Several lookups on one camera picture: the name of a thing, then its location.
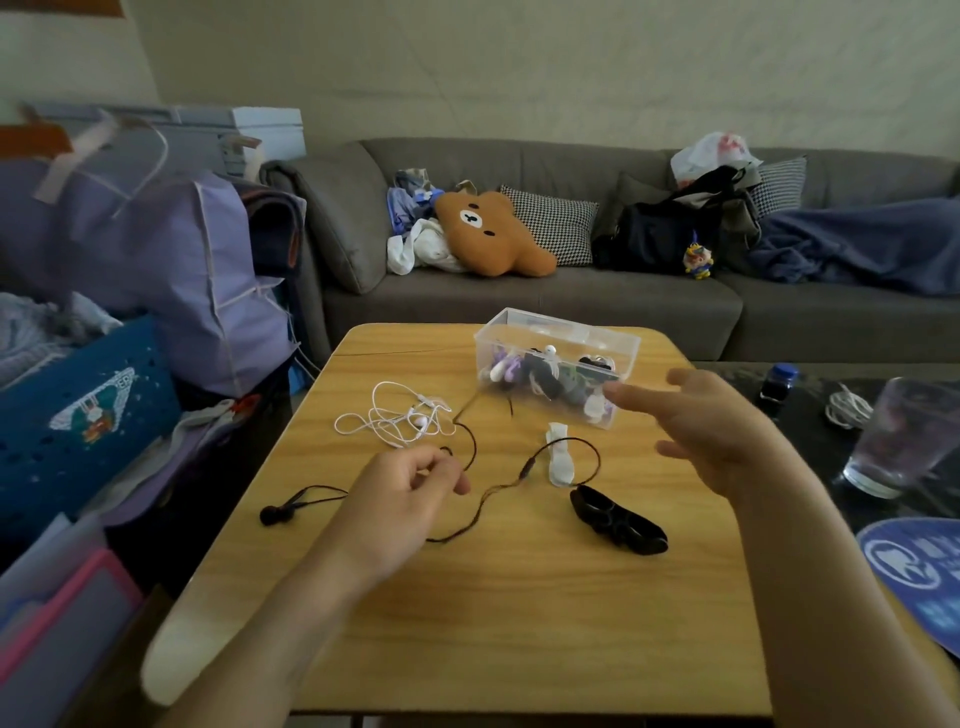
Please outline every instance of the white cable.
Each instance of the white cable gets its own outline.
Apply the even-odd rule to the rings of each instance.
[[[391,384],[407,390],[407,392],[417,399],[417,403],[406,412],[398,412],[393,409],[378,406],[376,403],[376,391],[384,384]],[[412,390],[406,384],[400,384],[397,381],[378,382],[371,392],[371,404],[372,407],[370,411],[367,412],[367,417],[356,412],[345,412],[333,421],[333,429],[341,435],[352,435],[362,429],[369,428],[373,430],[373,433],[377,437],[393,448],[406,448],[416,443],[421,437],[430,437],[432,435],[450,436],[457,431],[457,425],[454,425],[449,432],[444,430],[440,413],[453,412],[445,401],[425,397]],[[340,428],[340,421],[345,417],[355,417],[362,424],[351,430],[342,430]],[[401,429],[404,423],[413,431],[412,437],[404,436],[403,429]]]
[[[838,427],[863,429],[874,414],[874,409],[869,402],[851,392],[846,384],[841,382],[840,386],[843,387],[843,391],[830,395],[824,414]]]

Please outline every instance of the purple storage bag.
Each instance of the purple storage bag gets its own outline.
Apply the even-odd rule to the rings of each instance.
[[[174,375],[241,398],[295,348],[271,292],[280,279],[253,272],[248,214],[227,180],[155,180],[165,152],[130,192],[80,168],[124,126],[145,124],[105,114],[53,162],[0,160],[0,252],[51,301],[77,291],[119,315],[153,313]]]

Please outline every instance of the glass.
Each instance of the glass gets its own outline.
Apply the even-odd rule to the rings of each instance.
[[[843,476],[871,496],[895,498],[958,445],[960,392],[912,379],[891,379]]]

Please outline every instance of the earbud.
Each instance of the earbud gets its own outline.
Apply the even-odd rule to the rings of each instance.
[[[315,488],[317,490],[333,491],[339,495],[334,497],[319,498],[317,500],[300,500],[307,493],[307,491],[312,491]],[[294,496],[283,505],[268,505],[263,508],[263,510],[260,511],[260,522],[264,525],[287,523],[293,519],[298,508],[303,508],[304,506],[312,505],[313,503],[326,503],[329,500],[342,500],[345,497],[347,497],[347,491],[345,491],[343,488],[337,488],[332,485],[308,485],[306,488],[297,491]]]
[[[264,525],[287,523],[294,517],[294,509],[288,505],[268,505],[260,511],[260,522]]]

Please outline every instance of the blue blanket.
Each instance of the blue blanket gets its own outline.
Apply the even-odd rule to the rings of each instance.
[[[960,200],[790,210],[760,231],[747,261],[761,278],[960,294]]]

